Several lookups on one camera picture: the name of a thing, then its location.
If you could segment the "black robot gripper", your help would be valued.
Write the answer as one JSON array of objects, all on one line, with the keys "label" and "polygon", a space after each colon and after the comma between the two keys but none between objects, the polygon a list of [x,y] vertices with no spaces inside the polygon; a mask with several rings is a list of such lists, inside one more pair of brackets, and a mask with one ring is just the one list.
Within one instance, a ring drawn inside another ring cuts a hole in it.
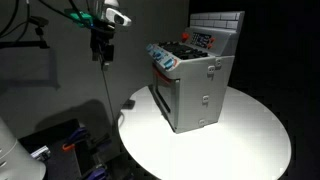
[{"label": "black robot gripper", "polygon": [[102,69],[108,70],[114,59],[114,46],[109,40],[114,37],[115,25],[100,20],[94,20],[91,29],[90,48],[92,61],[98,61],[102,50]]}]

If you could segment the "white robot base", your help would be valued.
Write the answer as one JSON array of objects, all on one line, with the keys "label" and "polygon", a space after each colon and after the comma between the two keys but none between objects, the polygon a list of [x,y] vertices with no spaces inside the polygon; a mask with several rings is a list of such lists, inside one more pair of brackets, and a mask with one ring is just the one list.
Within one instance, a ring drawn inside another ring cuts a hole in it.
[{"label": "white robot base", "polygon": [[0,119],[0,180],[43,180],[46,166],[34,159]]}]

